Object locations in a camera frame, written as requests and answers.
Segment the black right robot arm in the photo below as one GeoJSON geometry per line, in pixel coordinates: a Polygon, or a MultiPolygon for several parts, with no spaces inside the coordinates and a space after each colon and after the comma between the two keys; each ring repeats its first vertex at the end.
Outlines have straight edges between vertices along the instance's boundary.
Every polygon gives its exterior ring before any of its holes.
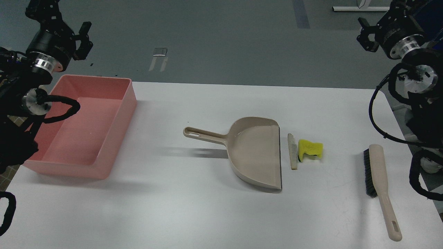
{"type": "Polygon", "coordinates": [[[392,0],[375,24],[358,19],[356,40],[368,52],[382,48],[389,59],[400,60],[376,87],[369,105],[372,126],[384,138],[420,148],[411,161],[409,183],[420,195],[435,201],[442,194],[424,189],[419,174],[427,159],[442,166],[442,1],[392,0]],[[411,108],[406,125],[418,142],[406,141],[383,131],[374,121],[372,106],[381,88],[411,108]]]}

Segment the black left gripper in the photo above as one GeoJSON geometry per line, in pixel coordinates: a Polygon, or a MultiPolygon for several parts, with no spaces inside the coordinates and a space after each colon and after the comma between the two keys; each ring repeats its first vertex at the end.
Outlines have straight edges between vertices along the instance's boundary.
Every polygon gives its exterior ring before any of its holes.
{"type": "Polygon", "coordinates": [[[85,60],[93,48],[88,34],[92,23],[83,22],[79,33],[73,35],[73,30],[62,19],[57,0],[31,0],[26,16],[40,24],[26,49],[27,55],[42,53],[55,58],[60,64],[68,64],[72,58],[75,61],[85,60]]]}

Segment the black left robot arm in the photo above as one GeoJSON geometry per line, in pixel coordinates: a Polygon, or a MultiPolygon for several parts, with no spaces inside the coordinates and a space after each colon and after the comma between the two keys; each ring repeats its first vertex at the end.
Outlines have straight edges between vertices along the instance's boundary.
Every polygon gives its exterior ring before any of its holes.
{"type": "Polygon", "coordinates": [[[31,0],[25,15],[40,24],[25,52],[1,48],[0,169],[22,165],[38,152],[35,137],[43,123],[55,123],[75,115],[78,101],[50,95],[41,86],[55,72],[67,69],[71,60],[87,58],[93,43],[92,25],[86,21],[76,34],[65,23],[57,0],[31,0]]]}

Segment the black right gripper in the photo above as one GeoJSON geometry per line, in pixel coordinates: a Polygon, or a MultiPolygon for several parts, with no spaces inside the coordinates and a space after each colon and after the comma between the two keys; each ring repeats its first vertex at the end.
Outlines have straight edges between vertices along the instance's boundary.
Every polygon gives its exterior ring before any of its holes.
{"type": "Polygon", "coordinates": [[[419,45],[425,43],[425,33],[413,17],[413,11],[420,2],[416,0],[393,0],[389,10],[371,26],[367,19],[359,17],[360,34],[356,40],[367,52],[375,53],[379,46],[392,49],[404,38],[415,39],[419,45]]]}

